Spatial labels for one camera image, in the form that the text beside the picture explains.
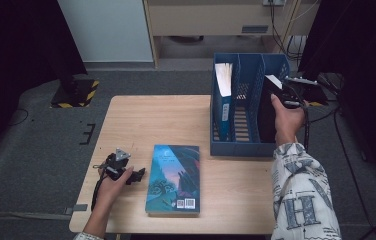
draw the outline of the wall socket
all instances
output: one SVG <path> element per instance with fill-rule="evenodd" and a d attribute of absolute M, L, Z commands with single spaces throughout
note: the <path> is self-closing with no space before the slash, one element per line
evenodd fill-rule
<path fill-rule="evenodd" d="M 270 6 L 273 2 L 274 6 L 284 6 L 287 0 L 263 0 L 263 6 Z"/>

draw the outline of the air vent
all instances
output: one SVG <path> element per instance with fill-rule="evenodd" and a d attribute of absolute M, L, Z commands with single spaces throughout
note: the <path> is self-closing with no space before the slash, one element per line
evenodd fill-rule
<path fill-rule="evenodd" d="M 267 33 L 268 25 L 244 25 L 242 33 Z"/>

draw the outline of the black tape mark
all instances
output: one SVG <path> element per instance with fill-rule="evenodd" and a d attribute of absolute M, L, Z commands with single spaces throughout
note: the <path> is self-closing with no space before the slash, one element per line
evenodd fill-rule
<path fill-rule="evenodd" d="M 86 142 L 79 143 L 79 145 L 88 145 L 91 141 L 92 134 L 94 133 L 95 123 L 88 123 L 86 125 L 91 127 L 91 131 L 83 133 L 84 135 L 88 135 L 88 139 L 86 140 Z"/>

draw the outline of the patterned sleeve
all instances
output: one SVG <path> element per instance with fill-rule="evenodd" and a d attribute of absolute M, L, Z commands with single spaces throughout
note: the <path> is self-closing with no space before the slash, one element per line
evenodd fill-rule
<path fill-rule="evenodd" d="M 279 146 L 274 159 L 272 239 L 341 239 L 322 165 L 299 143 Z"/>
<path fill-rule="evenodd" d="M 73 238 L 73 240 L 103 240 L 103 238 L 99 238 L 97 236 L 81 232 L 78 233 L 78 235 L 76 235 L 75 238 Z"/>

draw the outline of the wooden table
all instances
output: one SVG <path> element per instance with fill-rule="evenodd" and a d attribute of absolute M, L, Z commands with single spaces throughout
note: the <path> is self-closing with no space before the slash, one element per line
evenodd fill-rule
<path fill-rule="evenodd" d="M 107 232 L 169 234 L 270 234 L 274 227 L 271 159 L 210 156 L 210 96 L 116 96 L 111 100 L 77 201 L 70 230 L 81 232 L 99 178 L 92 166 L 116 148 L 132 156 L 128 166 L 147 169 L 126 186 L 113 206 Z M 200 146 L 201 213 L 196 218 L 159 218 L 145 213 L 154 144 Z"/>

